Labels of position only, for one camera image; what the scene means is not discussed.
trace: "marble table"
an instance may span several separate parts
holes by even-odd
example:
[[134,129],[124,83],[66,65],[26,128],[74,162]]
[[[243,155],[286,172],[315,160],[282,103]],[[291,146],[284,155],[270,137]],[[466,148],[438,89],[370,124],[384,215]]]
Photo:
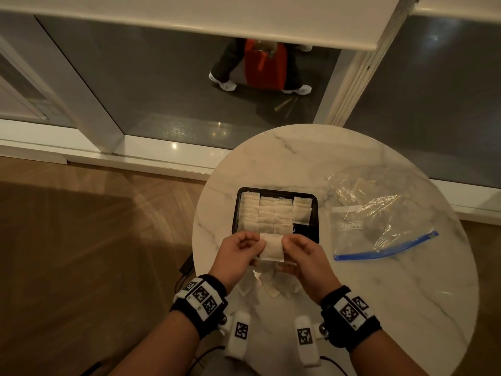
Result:
[[[333,194],[327,179],[370,165],[405,170],[403,177],[412,174],[414,202],[440,236],[394,257],[335,262],[329,224]],[[244,186],[314,194],[320,244],[341,282],[364,296],[383,328],[429,374],[454,371],[475,328],[478,276],[459,220],[418,168],[384,144],[344,128],[300,124],[263,132],[233,150],[207,181],[193,224],[197,274],[209,271],[222,239],[231,234],[236,193]],[[229,311],[243,309],[252,316],[246,361],[259,374],[338,374],[330,363],[309,369],[299,364],[293,319],[307,314],[321,322],[320,309],[304,292],[290,299],[271,298],[259,285],[245,297],[235,288],[228,300]],[[319,348],[348,374],[355,374],[345,350],[325,341],[319,341]]]

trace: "white sneaker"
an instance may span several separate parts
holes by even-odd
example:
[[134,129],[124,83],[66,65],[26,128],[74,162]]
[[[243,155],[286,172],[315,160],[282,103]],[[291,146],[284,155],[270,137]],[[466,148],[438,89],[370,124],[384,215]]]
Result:
[[236,84],[233,83],[231,80],[228,80],[226,83],[223,83],[222,81],[217,80],[212,73],[209,73],[209,79],[213,81],[214,83],[219,83],[219,86],[223,91],[235,91]]
[[298,95],[307,95],[312,91],[311,86],[307,86],[306,84],[303,84],[300,88],[297,90],[282,90],[284,94],[291,94],[292,92],[295,92]]
[[310,52],[311,50],[313,50],[313,46],[309,44],[300,44],[297,46],[297,48],[304,52]]

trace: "red bag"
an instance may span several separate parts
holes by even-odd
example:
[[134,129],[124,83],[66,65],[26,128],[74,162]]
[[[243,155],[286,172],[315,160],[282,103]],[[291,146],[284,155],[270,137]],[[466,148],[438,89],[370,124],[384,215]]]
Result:
[[287,51],[283,43],[277,43],[277,50],[257,50],[255,40],[248,39],[245,50],[247,84],[265,90],[283,90],[287,76]]

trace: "herringbone floor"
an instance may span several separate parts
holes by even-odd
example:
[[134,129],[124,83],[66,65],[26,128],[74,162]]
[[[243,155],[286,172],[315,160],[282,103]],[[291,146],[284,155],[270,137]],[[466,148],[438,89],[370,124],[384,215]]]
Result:
[[[204,183],[0,157],[0,374],[104,374],[166,315]],[[458,375],[497,369],[501,227],[464,222],[479,323]]]

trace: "black container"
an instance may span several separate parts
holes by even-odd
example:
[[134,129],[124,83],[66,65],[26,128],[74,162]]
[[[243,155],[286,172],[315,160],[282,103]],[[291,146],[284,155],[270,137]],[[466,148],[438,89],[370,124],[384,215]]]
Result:
[[254,189],[252,187],[242,187],[238,190],[236,194],[236,204],[235,213],[233,214],[233,226],[231,228],[231,233],[235,233],[238,230],[238,208],[240,206],[240,197],[243,192],[258,192],[261,196],[271,196],[272,198],[287,198],[294,200],[295,196],[301,198],[311,198],[312,201],[312,214],[310,215],[310,224],[305,226],[304,224],[293,224],[294,233],[300,233],[303,236],[313,240],[317,244],[320,242],[319,234],[319,224],[318,224],[318,201],[317,197],[313,194],[305,194],[304,192],[294,192],[294,191],[280,191],[280,190],[268,190],[268,189]]

